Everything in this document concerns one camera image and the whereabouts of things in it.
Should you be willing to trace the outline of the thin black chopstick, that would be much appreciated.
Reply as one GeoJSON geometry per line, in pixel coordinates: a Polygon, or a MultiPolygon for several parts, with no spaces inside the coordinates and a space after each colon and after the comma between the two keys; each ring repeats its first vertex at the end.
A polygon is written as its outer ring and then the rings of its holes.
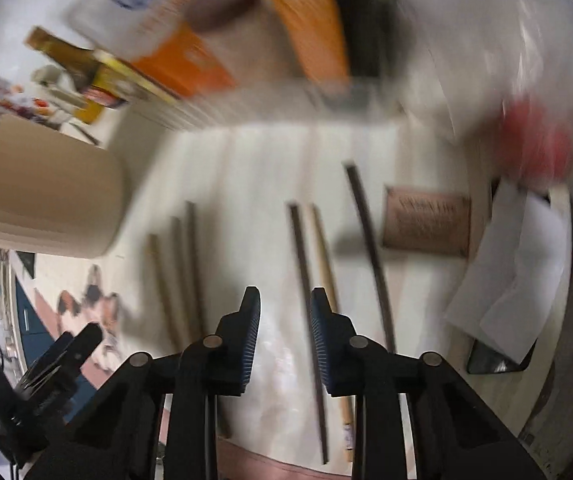
{"type": "Polygon", "coordinates": [[[344,165],[346,176],[355,202],[356,211],[359,217],[365,250],[371,264],[377,301],[379,301],[379,312],[381,312],[382,326],[385,336],[386,348],[391,353],[397,352],[395,330],[393,329],[393,313],[389,301],[388,288],[379,249],[375,240],[375,231],[371,219],[369,205],[367,204],[367,194],[364,192],[359,170],[354,162],[346,162],[344,165]]]}

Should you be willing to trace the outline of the brown printed label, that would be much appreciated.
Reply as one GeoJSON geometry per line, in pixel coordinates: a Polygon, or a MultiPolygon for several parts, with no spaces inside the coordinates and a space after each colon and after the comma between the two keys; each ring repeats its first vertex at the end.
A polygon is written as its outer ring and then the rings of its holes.
{"type": "Polygon", "coordinates": [[[420,188],[386,189],[382,245],[407,252],[466,258],[471,234],[469,196],[420,188]]]}

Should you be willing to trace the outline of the brown wooden chopstick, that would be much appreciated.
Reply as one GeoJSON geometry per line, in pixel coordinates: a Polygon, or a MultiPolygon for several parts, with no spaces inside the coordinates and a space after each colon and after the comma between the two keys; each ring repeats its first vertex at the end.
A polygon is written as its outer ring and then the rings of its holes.
{"type": "Polygon", "coordinates": [[[324,405],[323,385],[320,375],[317,350],[315,350],[315,334],[311,322],[311,290],[308,259],[306,252],[305,237],[303,236],[303,222],[299,205],[295,202],[287,204],[288,217],[292,226],[292,237],[301,299],[303,299],[303,312],[305,312],[307,337],[310,350],[311,375],[313,383],[313,400],[315,400],[315,416],[317,416],[318,435],[321,450],[321,462],[329,463],[329,437],[327,436],[326,412],[324,405]]]}

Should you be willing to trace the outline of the beige utensil holder cup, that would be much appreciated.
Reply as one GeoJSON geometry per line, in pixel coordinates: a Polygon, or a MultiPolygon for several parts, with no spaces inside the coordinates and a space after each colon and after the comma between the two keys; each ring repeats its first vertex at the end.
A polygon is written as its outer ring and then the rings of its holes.
{"type": "Polygon", "coordinates": [[[104,148],[27,119],[0,119],[0,249],[96,258],[122,222],[122,167],[104,148]]]}

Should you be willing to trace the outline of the clear plastic organizer box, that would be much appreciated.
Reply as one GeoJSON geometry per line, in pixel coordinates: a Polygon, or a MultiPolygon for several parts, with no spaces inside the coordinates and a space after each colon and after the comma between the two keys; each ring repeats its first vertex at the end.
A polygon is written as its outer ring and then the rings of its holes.
{"type": "Polygon", "coordinates": [[[386,94],[390,19],[382,0],[336,1],[350,78],[326,84],[303,74],[273,0],[76,0],[67,19],[179,99],[302,82],[333,112],[366,110],[386,94]]]}

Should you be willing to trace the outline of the tan bamboo chopstick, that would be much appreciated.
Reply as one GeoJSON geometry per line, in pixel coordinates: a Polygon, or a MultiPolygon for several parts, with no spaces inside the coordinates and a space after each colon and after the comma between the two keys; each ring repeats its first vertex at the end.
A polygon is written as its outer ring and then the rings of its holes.
{"type": "Polygon", "coordinates": [[[172,298],[170,298],[169,288],[165,280],[162,255],[160,255],[160,240],[156,234],[150,233],[146,237],[146,249],[151,259],[154,283],[158,298],[160,298],[160,307],[162,307],[166,332],[172,344],[172,349],[175,352],[179,352],[182,349],[181,339],[176,331],[172,298]]]}

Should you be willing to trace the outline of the clear plastic bag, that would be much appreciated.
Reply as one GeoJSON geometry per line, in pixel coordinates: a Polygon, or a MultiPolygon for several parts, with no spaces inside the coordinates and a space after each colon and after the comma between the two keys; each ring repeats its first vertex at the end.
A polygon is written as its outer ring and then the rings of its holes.
{"type": "Polygon", "coordinates": [[[397,0],[401,106],[453,143],[529,98],[573,134],[573,0],[397,0]]]}

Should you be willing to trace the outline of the white crumpled paper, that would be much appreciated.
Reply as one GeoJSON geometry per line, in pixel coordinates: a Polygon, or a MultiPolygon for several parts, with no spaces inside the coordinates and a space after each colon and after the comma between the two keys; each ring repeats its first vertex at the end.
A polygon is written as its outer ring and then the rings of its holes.
{"type": "Polygon", "coordinates": [[[447,307],[446,321],[521,362],[548,321],[568,255],[567,214],[502,180],[476,257],[447,307]]]}

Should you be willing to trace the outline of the cat print placemat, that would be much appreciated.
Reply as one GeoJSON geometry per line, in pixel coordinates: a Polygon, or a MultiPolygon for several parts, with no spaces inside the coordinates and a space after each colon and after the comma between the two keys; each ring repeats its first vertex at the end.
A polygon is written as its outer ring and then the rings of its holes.
{"type": "Polygon", "coordinates": [[[108,335],[84,368],[99,387],[137,351],[172,353],[146,237],[160,240],[176,331],[184,344],[170,218],[182,221],[187,264],[186,201],[198,208],[198,250],[206,326],[239,307],[248,286],[262,305],[251,381],[224,400],[232,437],[220,460],[236,477],[344,476],[341,405],[324,400],[329,463],[321,462],[310,350],[287,204],[299,205],[309,276],[320,271],[309,206],[320,209],[338,302],[358,333],[382,340],[373,272],[344,165],[354,162],[375,226],[386,189],[399,185],[472,198],[473,242],[483,235],[490,198],[479,148],[453,146],[400,120],[369,125],[247,122],[181,130],[132,114],[97,124],[92,136],[123,165],[132,186],[127,213],[110,250],[94,259],[38,255],[15,269],[21,295],[47,331],[78,332],[115,310],[108,335]]]}

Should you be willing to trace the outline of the short light wooden chopstick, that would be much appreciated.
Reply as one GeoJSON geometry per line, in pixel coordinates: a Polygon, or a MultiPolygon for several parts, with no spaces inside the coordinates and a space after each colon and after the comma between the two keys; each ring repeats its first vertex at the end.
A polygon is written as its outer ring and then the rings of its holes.
{"type": "Polygon", "coordinates": [[[341,327],[341,315],[337,309],[335,278],[329,255],[322,216],[317,205],[309,206],[312,222],[315,253],[317,254],[321,286],[311,292],[313,336],[315,355],[318,359],[321,380],[327,393],[339,399],[341,405],[341,429],[343,429],[344,450],[348,463],[355,456],[355,415],[351,396],[341,396],[344,390],[341,380],[341,358],[346,341],[346,330],[341,327]]]}

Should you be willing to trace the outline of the red round object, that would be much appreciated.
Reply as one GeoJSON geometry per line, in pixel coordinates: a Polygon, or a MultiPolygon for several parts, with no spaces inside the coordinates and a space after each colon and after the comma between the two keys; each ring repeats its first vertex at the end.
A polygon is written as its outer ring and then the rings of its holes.
{"type": "Polygon", "coordinates": [[[495,166],[527,188],[563,182],[573,166],[573,140],[567,125],[553,122],[537,101],[504,105],[493,136],[495,166]]]}

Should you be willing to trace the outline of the yellow packaged box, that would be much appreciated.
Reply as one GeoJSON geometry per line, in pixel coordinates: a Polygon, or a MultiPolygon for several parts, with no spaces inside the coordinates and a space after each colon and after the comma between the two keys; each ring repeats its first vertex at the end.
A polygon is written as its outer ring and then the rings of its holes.
{"type": "Polygon", "coordinates": [[[102,108],[118,108],[135,102],[167,105],[179,102],[178,96],[103,51],[85,55],[70,69],[70,76],[77,92],[87,102],[102,108]]]}

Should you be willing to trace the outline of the orange packaged box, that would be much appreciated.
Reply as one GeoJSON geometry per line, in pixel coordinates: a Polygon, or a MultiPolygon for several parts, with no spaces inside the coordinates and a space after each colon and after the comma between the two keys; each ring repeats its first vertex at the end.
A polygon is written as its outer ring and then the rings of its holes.
{"type": "Polygon", "coordinates": [[[303,74],[311,81],[346,82],[350,68],[336,0],[273,0],[303,74]]]}

